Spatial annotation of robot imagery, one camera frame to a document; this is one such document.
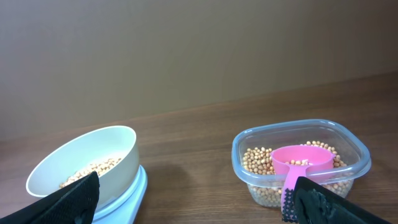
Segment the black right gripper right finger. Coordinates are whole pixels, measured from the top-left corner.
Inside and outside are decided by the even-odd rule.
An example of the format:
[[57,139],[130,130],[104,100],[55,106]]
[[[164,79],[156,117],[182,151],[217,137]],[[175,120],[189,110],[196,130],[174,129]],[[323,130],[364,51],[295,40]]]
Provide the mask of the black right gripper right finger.
[[293,202],[299,224],[391,224],[306,177],[297,179]]

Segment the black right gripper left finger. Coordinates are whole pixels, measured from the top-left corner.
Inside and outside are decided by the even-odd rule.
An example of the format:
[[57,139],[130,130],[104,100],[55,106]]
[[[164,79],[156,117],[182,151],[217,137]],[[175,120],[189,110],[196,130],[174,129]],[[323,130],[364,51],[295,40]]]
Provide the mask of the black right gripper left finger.
[[1,224],[91,224],[100,196],[96,172],[16,211]]

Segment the pink plastic measuring scoop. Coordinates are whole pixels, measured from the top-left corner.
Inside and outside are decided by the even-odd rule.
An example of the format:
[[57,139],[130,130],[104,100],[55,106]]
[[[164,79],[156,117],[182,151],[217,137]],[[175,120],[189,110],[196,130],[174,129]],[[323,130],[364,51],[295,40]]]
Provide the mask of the pink plastic measuring scoop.
[[297,179],[306,177],[308,171],[332,169],[335,155],[316,146],[293,145],[276,149],[271,158],[275,173],[286,175],[280,201],[282,220],[297,223],[293,200]]

